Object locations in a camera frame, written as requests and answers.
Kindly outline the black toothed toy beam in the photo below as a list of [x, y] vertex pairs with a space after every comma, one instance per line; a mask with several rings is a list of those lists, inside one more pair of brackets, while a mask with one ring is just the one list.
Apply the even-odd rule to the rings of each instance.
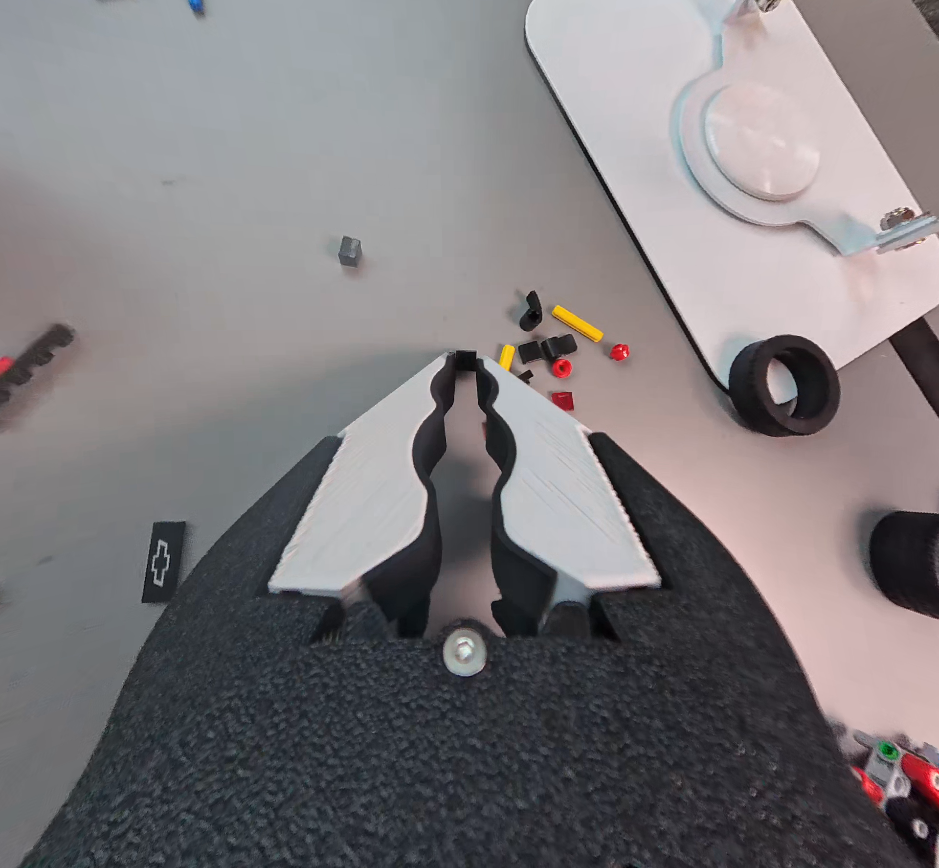
[[1, 357], [1, 407], [4, 407], [17, 389], [23, 388], [34, 377], [37, 369], [50, 363], [57, 350], [71, 344], [74, 329], [55, 323], [33, 340], [17, 357]]

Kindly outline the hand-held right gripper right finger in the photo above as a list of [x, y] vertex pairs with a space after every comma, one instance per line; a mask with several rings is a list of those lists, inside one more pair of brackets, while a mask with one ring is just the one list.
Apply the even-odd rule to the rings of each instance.
[[662, 579], [593, 450], [592, 432], [503, 369], [477, 361], [486, 449], [499, 469], [491, 565], [505, 635], [536, 635], [558, 604], [657, 590]]

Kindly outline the white instruction sheet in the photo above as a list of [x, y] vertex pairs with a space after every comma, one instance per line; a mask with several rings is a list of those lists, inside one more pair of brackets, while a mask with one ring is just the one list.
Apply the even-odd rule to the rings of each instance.
[[[784, 0], [533, 0], [527, 45], [702, 364], [722, 388], [745, 346], [777, 334], [841, 369], [937, 307], [936, 220], [879, 251], [914, 192], [816, 39]], [[730, 181], [709, 140], [734, 91], [768, 87], [803, 111], [821, 152], [788, 200]]]

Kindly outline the toy racing car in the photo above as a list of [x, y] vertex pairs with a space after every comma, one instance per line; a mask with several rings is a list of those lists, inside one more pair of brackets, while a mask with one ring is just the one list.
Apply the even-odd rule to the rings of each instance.
[[867, 798], [921, 866], [937, 866], [937, 748], [904, 735], [852, 730], [836, 720], [828, 724]]

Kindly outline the black emblem toy tile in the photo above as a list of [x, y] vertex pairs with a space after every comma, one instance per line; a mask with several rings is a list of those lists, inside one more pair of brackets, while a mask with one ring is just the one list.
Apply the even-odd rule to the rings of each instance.
[[179, 584], [187, 522], [155, 522], [145, 567], [142, 603], [167, 603]]

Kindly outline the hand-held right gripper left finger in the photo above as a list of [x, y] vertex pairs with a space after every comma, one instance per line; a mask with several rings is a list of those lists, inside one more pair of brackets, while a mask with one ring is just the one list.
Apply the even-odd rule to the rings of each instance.
[[369, 600], [405, 638], [426, 630], [442, 560], [431, 473], [443, 457], [456, 355], [442, 354], [330, 443], [334, 451], [268, 580], [270, 594]]

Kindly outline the black rubber toy tyre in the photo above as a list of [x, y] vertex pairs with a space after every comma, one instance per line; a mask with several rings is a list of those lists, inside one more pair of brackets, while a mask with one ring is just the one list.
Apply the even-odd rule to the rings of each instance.
[[872, 530], [870, 563], [888, 600], [922, 616], [938, 617], [938, 515], [894, 511]]
[[[777, 403], [769, 388], [769, 366], [777, 361], [796, 388], [792, 405]], [[727, 387], [742, 421], [774, 438], [807, 437], [826, 428], [841, 399], [838, 372], [812, 341], [782, 334], [745, 346], [734, 358]]]

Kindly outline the cluster of small toy bricks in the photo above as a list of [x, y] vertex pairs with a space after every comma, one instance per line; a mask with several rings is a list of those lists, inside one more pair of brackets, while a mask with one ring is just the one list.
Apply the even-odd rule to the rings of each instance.
[[621, 384], [631, 348], [544, 287], [518, 287], [490, 352], [496, 366], [571, 416], [599, 407]]

